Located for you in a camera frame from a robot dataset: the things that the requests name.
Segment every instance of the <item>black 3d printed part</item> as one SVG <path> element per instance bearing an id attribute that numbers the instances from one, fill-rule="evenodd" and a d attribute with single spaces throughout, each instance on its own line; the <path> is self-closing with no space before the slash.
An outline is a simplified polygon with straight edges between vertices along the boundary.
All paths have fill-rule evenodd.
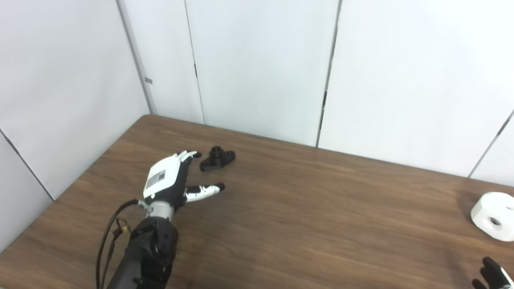
<path id="1" fill-rule="evenodd" d="M 200 162 L 200 170 L 210 172 L 219 170 L 235 160 L 234 151 L 224 151 L 221 147 L 211 148 L 209 157 Z"/>

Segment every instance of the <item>wooden table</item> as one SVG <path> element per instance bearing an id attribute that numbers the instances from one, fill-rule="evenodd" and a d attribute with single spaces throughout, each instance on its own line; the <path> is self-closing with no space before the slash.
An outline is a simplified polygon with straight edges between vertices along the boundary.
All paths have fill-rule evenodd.
<path id="1" fill-rule="evenodd" d="M 104 227 L 141 198 L 149 168 L 214 145 L 237 160 L 209 173 L 192 164 L 188 185 L 227 189 L 175 215 L 168 288 L 470 288 L 484 256 L 514 273 L 513 244 L 469 218 L 481 194 L 514 188 L 145 116 L 0 255 L 0 286 L 94 288 Z M 143 212 L 122 216 L 134 227 Z"/>

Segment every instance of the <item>white wall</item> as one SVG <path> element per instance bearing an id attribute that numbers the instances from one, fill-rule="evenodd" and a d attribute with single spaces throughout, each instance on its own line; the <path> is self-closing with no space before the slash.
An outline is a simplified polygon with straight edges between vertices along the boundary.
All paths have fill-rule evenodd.
<path id="1" fill-rule="evenodd" d="M 514 187 L 514 120 L 510 120 L 472 178 Z"/>
<path id="2" fill-rule="evenodd" d="M 344 0 L 319 147 L 468 176 L 514 108 L 513 15 Z"/>
<path id="3" fill-rule="evenodd" d="M 0 127 L 58 197 L 148 113 L 115 1 L 0 2 Z"/>
<path id="4" fill-rule="evenodd" d="M 204 123 L 183 0 L 118 0 L 155 114 Z"/>
<path id="5" fill-rule="evenodd" d="M 2 134 L 0 192 L 1 252 L 52 203 Z"/>
<path id="6" fill-rule="evenodd" d="M 186 0 L 205 123 L 314 146 L 337 0 Z"/>

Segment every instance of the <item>white cube with hole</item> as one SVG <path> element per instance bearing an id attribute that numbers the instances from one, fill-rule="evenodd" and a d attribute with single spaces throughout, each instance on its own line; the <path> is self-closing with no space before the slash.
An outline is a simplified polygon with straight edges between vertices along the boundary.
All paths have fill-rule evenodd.
<path id="1" fill-rule="evenodd" d="M 506 193 L 484 194 L 471 210 L 475 225 L 500 241 L 514 241 L 514 197 Z"/>

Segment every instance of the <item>hole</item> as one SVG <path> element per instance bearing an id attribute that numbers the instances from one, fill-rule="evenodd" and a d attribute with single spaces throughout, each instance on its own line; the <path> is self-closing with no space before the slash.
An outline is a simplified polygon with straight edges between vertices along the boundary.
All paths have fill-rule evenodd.
<path id="1" fill-rule="evenodd" d="M 502 223 L 500 223 L 500 221 L 498 221 L 498 219 L 496 218 L 493 218 L 493 217 L 490 217 L 489 218 L 489 221 L 491 221 L 492 223 L 492 227 L 496 230 L 500 230 L 502 228 Z"/>

